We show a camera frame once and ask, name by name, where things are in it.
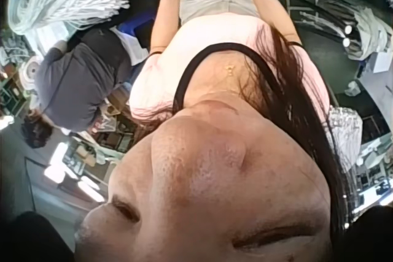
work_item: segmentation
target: fluorescent light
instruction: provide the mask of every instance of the fluorescent light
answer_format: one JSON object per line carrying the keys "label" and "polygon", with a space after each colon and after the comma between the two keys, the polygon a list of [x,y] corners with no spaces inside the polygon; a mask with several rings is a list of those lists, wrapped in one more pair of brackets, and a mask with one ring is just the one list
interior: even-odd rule
{"label": "fluorescent light", "polygon": [[64,170],[65,173],[67,173],[68,176],[70,176],[72,179],[78,179],[78,176],[74,173],[73,170],[71,170],[70,167],[68,167],[65,163],[61,163],[61,164],[56,164],[54,166],[61,166]]}
{"label": "fluorescent light", "polygon": [[349,40],[349,38],[344,38],[343,45],[344,47],[349,47],[351,45],[351,40]]}
{"label": "fluorescent light", "polygon": [[344,31],[345,31],[345,34],[347,34],[347,35],[351,34],[352,33],[352,26],[349,26],[349,25],[346,26]]}
{"label": "fluorescent light", "polygon": [[391,193],[389,196],[387,196],[386,198],[384,198],[382,201],[379,202],[379,204],[381,206],[387,206],[389,205],[391,202],[393,202],[393,193]]}
{"label": "fluorescent light", "polygon": [[15,119],[13,116],[4,116],[2,119],[4,121],[6,121],[8,124],[13,124],[15,122]]}
{"label": "fluorescent light", "polygon": [[15,121],[13,116],[4,116],[0,118],[0,130],[7,128],[9,125],[13,124]]}
{"label": "fluorescent light", "polygon": [[94,199],[96,202],[104,202],[105,199],[98,192],[92,189],[87,183],[80,181],[78,182],[78,187],[83,190],[89,197]]}
{"label": "fluorescent light", "polygon": [[63,162],[63,158],[67,152],[68,144],[60,142],[50,159],[49,165],[54,165]]}
{"label": "fluorescent light", "polygon": [[88,178],[87,176],[82,176],[81,180],[85,182],[87,185],[91,186],[95,190],[99,190],[99,186],[97,183],[92,181],[92,179]]}
{"label": "fluorescent light", "polygon": [[57,184],[63,182],[66,177],[66,173],[59,166],[49,166],[45,169],[44,175]]}

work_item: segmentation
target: man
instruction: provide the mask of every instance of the man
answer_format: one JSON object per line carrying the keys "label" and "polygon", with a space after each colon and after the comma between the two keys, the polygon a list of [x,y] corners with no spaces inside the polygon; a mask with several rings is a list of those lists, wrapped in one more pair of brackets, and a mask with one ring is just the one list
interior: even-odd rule
{"label": "man", "polygon": [[93,29],[71,52],[65,41],[48,51],[34,78],[39,107],[22,125],[30,147],[43,147],[54,126],[74,132],[93,126],[112,91],[124,82],[133,83],[147,50],[135,53],[129,38],[115,29]]}

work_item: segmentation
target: long black hair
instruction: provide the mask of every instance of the long black hair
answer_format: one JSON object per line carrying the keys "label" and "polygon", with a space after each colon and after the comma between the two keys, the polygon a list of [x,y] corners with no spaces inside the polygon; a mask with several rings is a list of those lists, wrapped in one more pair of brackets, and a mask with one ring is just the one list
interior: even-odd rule
{"label": "long black hair", "polygon": [[[273,48],[269,49],[265,45],[265,34],[271,34]],[[245,59],[253,73],[254,87],[252,91],[249,88],[244,89],[241,95],[260,114],[295,140],[323,173],[330,190],[330,240],[334,247],[345,231],[345,223],[352,222],[353,202],[350,200],[354,193],[349,177],[340,163],[329,118],[326,115],[325,122],[321,122],[304,87],[303,62],[294,45],[274,27],[261,30],[257,36],[259,62],[250,63]],[[275,74],[268,64],[276,70]],[[155,131],[165,120],[180,111],[176,107],[179,105],[183,103],[175,101],[173,108],[161,110],[153,116],[160,119],[135,120],[139,123],[139,128],[134,143]],[[333,138],[332,142],[328,140],[328,133]]]}

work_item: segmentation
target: skin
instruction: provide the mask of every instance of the skin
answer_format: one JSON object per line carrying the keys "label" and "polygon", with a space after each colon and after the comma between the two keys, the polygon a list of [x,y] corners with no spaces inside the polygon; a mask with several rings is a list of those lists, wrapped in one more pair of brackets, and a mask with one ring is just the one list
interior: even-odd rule
{"label": "skin", "polygon": [[[238,64],[234,75],[225,69],[229,63]],[[185,109],[126,154],[111,176],[109,202],[82,225],[79,239],[93,243],[97,257],[173,262],[324,256],[330,247],[327,183],[293,139],[239,98],[238,82],[249,75],[242,64],[244,56],[231,52],[203,61]]]}

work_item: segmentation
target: black strap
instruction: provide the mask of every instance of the black strap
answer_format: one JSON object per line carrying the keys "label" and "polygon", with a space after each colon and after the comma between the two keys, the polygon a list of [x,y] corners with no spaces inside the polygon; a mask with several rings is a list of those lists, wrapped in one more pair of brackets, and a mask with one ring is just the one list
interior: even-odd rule
{"label": "black strap", "polygon": [[[275,80],[275,76],[269,66],[266,64],[265,60],[253,49],[245,46],[244,44],[233,43],[233,42],[226,42],[226,43],[219,43],[213,44],[206,47],[200,53],[198,53],[189,63],[187,68],[185,69],[183,76],[180,79],[179,85],[177,86],[176,93],[174,95],[173,101],[173,110],[181,110],[184,107],[184,96],[185,92],[189,86],[192,76],[194,75],[197,67],[202,63],[202,61],[207,58],[209,55],[215,52],[225,52],[233,50],[236,52],[241,52],[248,56],[255,64],[261,65],[260,70],[262,74],[266,78],[270,78],[269,80]],[[279,89],[279,85],[270,85],[272,90],[275,93],[281,93]]]}

